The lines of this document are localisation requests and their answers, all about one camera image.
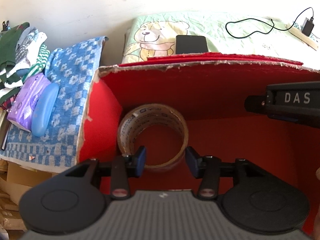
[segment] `black cable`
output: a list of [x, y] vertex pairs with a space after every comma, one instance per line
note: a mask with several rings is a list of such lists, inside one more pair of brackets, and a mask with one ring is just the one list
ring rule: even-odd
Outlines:
[[[303, 10], [303, 11], [297, 16], [297, 18], [294, 20], [293, 24], [292, 24], [289, 28], [287, 28], [287, 29], [285, 29], [285, 30], [281, 30], [281, 29], [276, 28], [276, 27], [275, 27], [275, 23], [273, 22], [272, 19], [270, 19], [270, 20], [271, 20], [271, 22], [273, 23], [273, 26], [270, 25], [269, 23], [266, 23], [266, 22], [264, 22], [264, 21], [262, 21], [262, 20], [259, 20], [259, 19], [247, 18], [247, 19], [243, 19], [243, 20], [240, 20], [240, 21], [236, 21], [236, 22], [227, 22], [227, 23], [226, 23], [226, 31], [227, 31], [227, 33], [228, 33], [231, 37], [233, 37], [233, 38], [235, 38], [235, 39], [248, 38], [249, 36], [251, 36], [251, 35], [254, 34], [254, 33], [269, 34], [273, 29], [276, 29], [276, 30], [278, 30], [278, 31], [288, 31], [288, 30], [290, 30], [290, 29], [294, 26], [294, 24], [296, 23], [296, 21], [297, 21], [297, 19], [299, 18], [299, 16], [300, 16], [302, 13], [304, 13], [306, 10], [310, 9], [310, 8], [312, 9], [312, 17], [311, 17], [310, 20], [313, 21], [313, 16], [314, 16], [313, 8], [312, 8], [312, 7], [309, 7], [309, 8], [307, 8], [307, 9]], [[230, 23], [244, 22], [244, 21], [247, 21], [247, 20], [256, 20], [256, 21], [258, 21], [258, 22], [265, 23], [266, 25], [269, 25], [269, 26], [272, 27], [272, 28], [271, 28], [271, 30], [268, 31], [267, 33], [263, 33], [263, 32], [261, 32], [261, 31], [254, 31], [253, 33], [250, 33], [249, 35], [244, 36], [244, 37], [236, 37], [236, 36], [233, 36], [233, 35], [228, 31], [228, 28], [227, 28], [227, 25], [228, 25], [228, 24], [230, 24]]]
[[124, 34], [124, 45], [123, 45], [123, 50], [122, 50], [122, 57], [124, 56], [124, 50], [125, 50], [125, 46], [126, 46], [126, 33]]

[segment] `bear illustration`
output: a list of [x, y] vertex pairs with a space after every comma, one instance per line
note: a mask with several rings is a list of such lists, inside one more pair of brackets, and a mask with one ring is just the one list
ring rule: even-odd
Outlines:
[[[168, 56], [175, 53], [177, 35], [187, 35], [186, 22], [146, 22], [134, 34], [135, 43], [127, 46], [123, 63], [146, 61], [148, 57]], [[140, 50], [139, 56], [132, 54]]]

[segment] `bed sheet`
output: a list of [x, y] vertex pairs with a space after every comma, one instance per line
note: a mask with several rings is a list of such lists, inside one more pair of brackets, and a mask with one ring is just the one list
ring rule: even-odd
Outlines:
[[[210, 52], [224, 54], [256, 54], [302, 61], [305, 66], [320, 68], [315, 62], [320, 53], [306, 45], [289, 31], [273, 29], [269, 34], [255, 33], [245, 39], [231, 37], [225, 24], [253, 16], [214, 12], [174, 12], [137, 17], [128, 37], [122, 63], [146, 61], [148, 57], [175, 54], [175, 37], [182, 35], [205, 36]], [[253, 17], [270, 24], [271, 21]], [[276, 22], [275, 27], [286, 29], [286, 23]], [[268, 32], [270, 26], [255, 20], [229, 24], [228, 30], [236, 37], [256, 30]]]

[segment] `charger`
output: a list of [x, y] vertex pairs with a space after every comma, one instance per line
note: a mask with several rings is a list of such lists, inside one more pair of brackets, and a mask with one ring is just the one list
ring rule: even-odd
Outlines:
[[301, 32], [306, 35], [306, 36], [310, 36], [311, 32], [312, 32], [312, 29], [314, 27], [314, 23], [313, 23], [313, 17], [310, 18], [310, 20], [308, 18], [306, 18], [304, 20], [304, 23], [302, 25], [302, 28], [301, 28]]

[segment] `blue gripper pad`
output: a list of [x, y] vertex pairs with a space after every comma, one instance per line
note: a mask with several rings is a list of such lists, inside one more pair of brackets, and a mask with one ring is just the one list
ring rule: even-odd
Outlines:
[[190, 146], [185, 150], [186, 163], [189, 167], [189, 170], [195, 178], [199, 176], [199, 166], [198, 166], [198, 157], [197, 152]]
[[142, 175], [144, 165], [146, 163], [147, 149], [144, 146], [140, 146], [135, 157], [137, 158], [136, 176], [140, 177]]
[[33, 135], [38, 137], [44, 135], [58, 92], [58, 84], [51, 83], [40, 95], [32, 116], [31, 132]]

